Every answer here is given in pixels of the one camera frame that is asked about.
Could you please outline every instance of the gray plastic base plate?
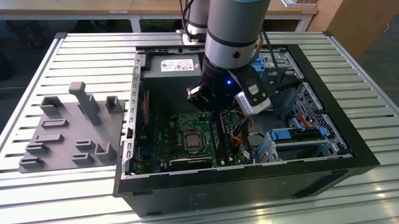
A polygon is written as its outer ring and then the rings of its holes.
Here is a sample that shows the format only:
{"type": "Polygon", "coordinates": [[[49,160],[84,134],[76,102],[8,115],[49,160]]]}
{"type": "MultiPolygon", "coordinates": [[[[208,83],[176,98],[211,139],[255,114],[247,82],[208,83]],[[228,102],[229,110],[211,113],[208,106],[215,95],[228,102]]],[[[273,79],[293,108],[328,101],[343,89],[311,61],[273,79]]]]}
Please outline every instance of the gray plastic base plate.
{"type": "Polygon", "coordinates": [[[78,103],[64,103],[57,107],[60,113],[57,118],[49,118],[42,113],[26,147],[32,154],[25,152],[18,172],[29,173],[114,165],[124,120],[124,101],[118,100],[118,102],[121,111],[109,113],[105,101],[97,101],[97,115],[101,124],[96,126],[81,113],[78,103]]]}

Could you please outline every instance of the white table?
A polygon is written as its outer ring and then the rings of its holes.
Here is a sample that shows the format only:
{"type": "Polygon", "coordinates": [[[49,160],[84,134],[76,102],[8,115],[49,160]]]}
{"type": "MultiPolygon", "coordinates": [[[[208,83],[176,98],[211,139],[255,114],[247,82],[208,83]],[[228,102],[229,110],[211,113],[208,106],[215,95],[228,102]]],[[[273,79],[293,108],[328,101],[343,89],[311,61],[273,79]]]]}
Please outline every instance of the white table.
{"type": "Polygon", "coordinates": [[[0,223],[389,223],[399,217],[399,110],[333,37],[269,33],[299,44],[380,166],[319,196],[140,219],[112,197],[114,166],[20,174],[44,95],[62,102],[69,82],[86,83],[96,100],[129,99],[134,46],[180,44],[174,33],[69,34],[54,39],[0,136],[0,223]]]}

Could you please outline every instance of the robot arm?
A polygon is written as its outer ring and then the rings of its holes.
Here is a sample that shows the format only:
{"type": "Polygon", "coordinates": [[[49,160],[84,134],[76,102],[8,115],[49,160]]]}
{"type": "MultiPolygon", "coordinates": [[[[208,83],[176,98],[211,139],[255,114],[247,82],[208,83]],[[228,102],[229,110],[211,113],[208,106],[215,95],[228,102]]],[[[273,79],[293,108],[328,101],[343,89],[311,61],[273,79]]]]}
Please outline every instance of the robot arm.
{"type": "Polygon", "coordinates": [[[237,103],[251,116],[269,105],[265,87],[249,65],[268,4],[269,0],[209,1],[201,82],[188,89],[188,101],[203,111],[220,112],[237,103]]]}

